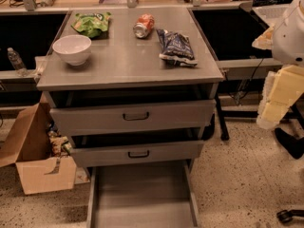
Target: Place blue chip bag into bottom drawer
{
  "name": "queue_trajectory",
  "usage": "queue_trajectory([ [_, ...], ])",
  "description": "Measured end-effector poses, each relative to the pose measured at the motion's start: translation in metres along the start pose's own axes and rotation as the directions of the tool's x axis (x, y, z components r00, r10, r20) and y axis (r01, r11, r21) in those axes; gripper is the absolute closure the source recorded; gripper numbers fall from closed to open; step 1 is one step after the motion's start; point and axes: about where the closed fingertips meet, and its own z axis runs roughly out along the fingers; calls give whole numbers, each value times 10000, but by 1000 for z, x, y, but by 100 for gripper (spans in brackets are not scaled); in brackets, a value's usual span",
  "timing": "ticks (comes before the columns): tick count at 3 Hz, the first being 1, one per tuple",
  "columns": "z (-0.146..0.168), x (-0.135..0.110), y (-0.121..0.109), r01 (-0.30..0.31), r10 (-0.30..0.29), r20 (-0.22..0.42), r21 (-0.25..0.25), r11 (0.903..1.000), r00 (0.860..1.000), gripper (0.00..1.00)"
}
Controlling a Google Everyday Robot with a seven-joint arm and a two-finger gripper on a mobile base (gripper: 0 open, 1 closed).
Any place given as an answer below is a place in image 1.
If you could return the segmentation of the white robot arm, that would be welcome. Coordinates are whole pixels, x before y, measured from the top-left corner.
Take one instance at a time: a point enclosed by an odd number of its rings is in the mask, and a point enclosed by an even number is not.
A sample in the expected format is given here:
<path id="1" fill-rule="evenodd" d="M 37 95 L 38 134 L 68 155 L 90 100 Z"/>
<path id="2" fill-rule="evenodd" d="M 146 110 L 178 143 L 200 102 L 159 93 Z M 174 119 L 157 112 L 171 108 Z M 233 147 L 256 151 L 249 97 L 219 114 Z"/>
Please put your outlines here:
<path id="1" fill-rule="evenodd" d="M 293 0 L 252 46 L 270 49 L 283 65 L 278 72 L 268 73 L 257 111 L 257 125 L 273 129 L 304 94 L 304 0 Z"/>

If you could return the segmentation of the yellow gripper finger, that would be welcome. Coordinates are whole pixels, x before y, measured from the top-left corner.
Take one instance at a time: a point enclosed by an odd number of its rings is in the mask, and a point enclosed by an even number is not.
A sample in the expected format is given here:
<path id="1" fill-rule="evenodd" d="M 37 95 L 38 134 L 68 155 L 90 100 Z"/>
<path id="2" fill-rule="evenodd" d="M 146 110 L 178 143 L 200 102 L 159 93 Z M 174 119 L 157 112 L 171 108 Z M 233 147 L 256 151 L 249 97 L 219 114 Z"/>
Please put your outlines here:
<path id="1" fill-rule="evenodd" d="M 263 129 L 275 128 L 303 93 L 303 67 L 286 65 L 278 72 L 269 71 L 258 106 L 257 125 Z"/>
<path id="2" fill-rule="evenodd" d="M 252 43 L 252 47 L 263 50 L 266 49 L 271 50 L 273 45 L 273 40 L 272 40 L 273 31 L 274 31 L 273 27 L 267 28 L 261 35 L 259 35 L 254 40 L 254 42 Z"/>

